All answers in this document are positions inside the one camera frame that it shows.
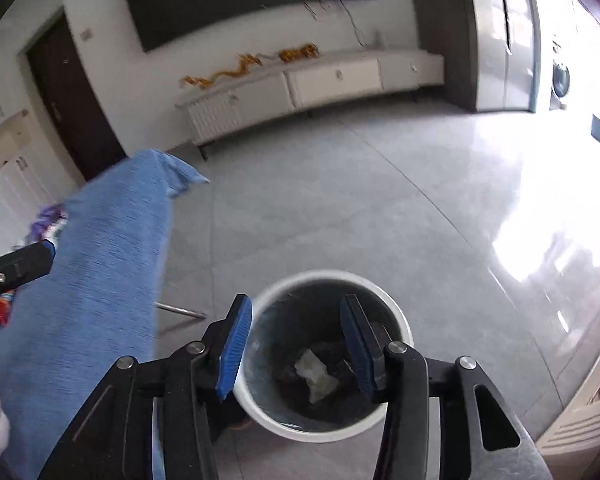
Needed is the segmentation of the purple plastic bag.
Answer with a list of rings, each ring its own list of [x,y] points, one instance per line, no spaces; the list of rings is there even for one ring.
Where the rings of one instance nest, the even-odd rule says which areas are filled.
[[[29,233],[26,237],[27,243],[31,244],[48,240],[56,244],[68,220],[69,216],[63,204],[43,208],[30,225]]]

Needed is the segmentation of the white round trash bin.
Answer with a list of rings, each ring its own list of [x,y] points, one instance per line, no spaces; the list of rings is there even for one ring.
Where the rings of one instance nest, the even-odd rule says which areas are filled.
[[[346,440],[373,428],[386,409],[360,391],[340,324],[345,296],[370,322],[410,344],[411,327],[393,298],[353,273],[312,270],[283,278],[252,302],[252,324],[234,395],[272,434],[304,443]]]

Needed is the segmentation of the blue fuzzy table cloth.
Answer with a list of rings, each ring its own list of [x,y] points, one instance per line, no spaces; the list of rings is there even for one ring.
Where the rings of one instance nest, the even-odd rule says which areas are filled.
[[[154,352],[172,202],[206,182],[194,167],[141,151],[68,198],[50,273],[17,290],[0,330],[0,398],[10,422],[3,460],[34,479],[119,356]]]

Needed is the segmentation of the dark brown entrance door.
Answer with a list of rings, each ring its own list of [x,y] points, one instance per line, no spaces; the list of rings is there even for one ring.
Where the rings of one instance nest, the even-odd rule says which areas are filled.
[[[91,181],[125,159],[87,79],[65,15],[35,40],[27,59],[47,113],[82,177]]]

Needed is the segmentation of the white TV stand cabinet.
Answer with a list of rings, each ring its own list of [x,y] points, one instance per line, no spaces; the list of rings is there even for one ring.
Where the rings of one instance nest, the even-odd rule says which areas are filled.
[[[190,140],[205,148],[229,134],[278,118],[368,96],[444,85],[444,59],[423,50],[332,52],[253,67],[235,79],[181,95],[176,108]]]

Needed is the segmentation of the golden dragon figurine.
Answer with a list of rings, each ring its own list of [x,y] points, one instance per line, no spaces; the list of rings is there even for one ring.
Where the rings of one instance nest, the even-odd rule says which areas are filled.
[[[232,70],[218,70],[208,77],[193,77],[184,76],[178,82],[181,88],[185,87],[196,87],[201,90],[207,90],[214,86],[214,84],[223,77],[232,79],[242,78],[250,74],[250,67],[257,66],[262,67],[263,62],[257,55],[250,53],[242,53],[237,55],[238,65]]]

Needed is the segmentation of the golden tiger figurine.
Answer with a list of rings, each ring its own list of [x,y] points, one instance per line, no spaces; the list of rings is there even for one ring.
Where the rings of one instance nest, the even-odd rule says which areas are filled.
[[[321,53],[315,44],[302,44],[300,47],[280,50],[277,56],[283,63],[292,63],[309,58],[319,58]]]

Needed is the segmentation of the washing machine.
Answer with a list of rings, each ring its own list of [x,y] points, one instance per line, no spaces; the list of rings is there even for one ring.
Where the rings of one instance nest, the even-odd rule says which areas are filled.
[[[550,108],[565,110],[568,106],[571,89],[571,54],[564,46],[562,38],[555,35],[552,38],[552,96]]]

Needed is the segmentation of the grey tall cabinet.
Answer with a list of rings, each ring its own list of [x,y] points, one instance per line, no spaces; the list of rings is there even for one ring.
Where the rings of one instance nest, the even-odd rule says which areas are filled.
[[[420,46],[444,59],[448,101],[471,112],[533,112],[539,94],[536,0],[413,0]]]

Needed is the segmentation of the white shoe cabinet wall unit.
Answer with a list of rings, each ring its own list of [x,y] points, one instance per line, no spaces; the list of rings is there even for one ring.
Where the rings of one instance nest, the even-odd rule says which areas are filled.
[[[27,110],[0,125],[0,255],[21,243],[45,207],[84,185],[55,130]]]

